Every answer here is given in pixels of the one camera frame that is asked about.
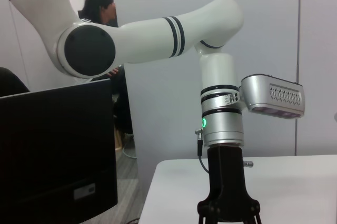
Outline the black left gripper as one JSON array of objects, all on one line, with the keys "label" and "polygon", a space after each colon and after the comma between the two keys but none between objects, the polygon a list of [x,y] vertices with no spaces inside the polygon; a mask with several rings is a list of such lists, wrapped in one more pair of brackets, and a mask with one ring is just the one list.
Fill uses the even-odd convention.
[{"label": "black left gripper", "polygon": [[211,147],[207,158],[210,192],[197,204],[199,223],[261,223],[260,203],[246,190],[242,149]]}]

